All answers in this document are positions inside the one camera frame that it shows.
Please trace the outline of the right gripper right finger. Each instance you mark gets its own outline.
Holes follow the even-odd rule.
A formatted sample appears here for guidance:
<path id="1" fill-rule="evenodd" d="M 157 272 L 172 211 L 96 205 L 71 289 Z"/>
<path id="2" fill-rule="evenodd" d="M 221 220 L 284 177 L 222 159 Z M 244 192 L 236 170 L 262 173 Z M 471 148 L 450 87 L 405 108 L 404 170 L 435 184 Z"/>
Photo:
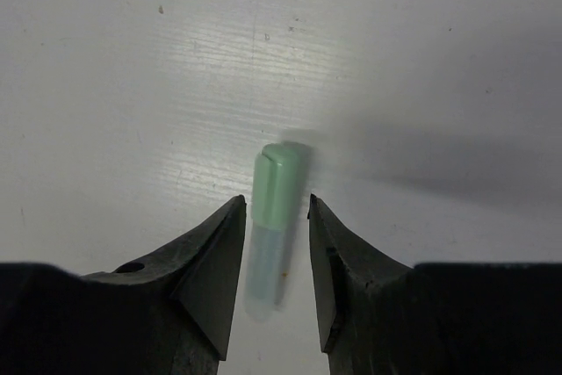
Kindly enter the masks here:
<path id="1" fill-rule="evenodd" d="M 375 296 L 410 268 L 352 232 L 314 194 L 308 223 L 321 351 L 331 353 L 347 328 L 373 325 Z"/>

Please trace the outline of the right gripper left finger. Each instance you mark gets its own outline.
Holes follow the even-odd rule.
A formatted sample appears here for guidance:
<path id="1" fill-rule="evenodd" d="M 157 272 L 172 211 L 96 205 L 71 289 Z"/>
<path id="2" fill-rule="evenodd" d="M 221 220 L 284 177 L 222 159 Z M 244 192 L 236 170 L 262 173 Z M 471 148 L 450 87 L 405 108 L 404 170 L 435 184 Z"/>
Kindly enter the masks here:
<path id="1" fill-rule="evenodd" d="M 159 288 L 227 358 L 245 239 L 247 204 L 234 196 L 210 217 L 145 256 L 85 278 L 109 285 Z"/>

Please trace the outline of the green highlighter pen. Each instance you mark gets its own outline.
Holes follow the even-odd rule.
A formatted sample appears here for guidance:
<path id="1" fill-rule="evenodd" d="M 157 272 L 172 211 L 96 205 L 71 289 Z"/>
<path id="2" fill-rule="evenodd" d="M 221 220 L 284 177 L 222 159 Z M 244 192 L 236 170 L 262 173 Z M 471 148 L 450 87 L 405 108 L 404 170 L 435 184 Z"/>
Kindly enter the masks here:
<path id="1" fill-rule="evenodd" d="M 285 255 L 285 237 L 285 231 L 257 223 L 252 226 L 244 306 L 254 321 L 267 321 L 275 307 Z"/>

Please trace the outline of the green pen cap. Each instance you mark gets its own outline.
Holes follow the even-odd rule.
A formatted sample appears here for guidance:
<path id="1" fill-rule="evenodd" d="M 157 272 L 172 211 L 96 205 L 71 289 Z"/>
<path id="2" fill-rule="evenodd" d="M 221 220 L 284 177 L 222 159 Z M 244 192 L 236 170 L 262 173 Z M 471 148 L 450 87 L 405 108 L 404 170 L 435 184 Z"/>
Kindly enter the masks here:
<path id="1" fill-rule="evenodd" d="M 300 207 L 311 161 L 310 146 L 295 141 L 265 145 L 255 159 L 251 219 L 269 230 L 285 231 Z"/>

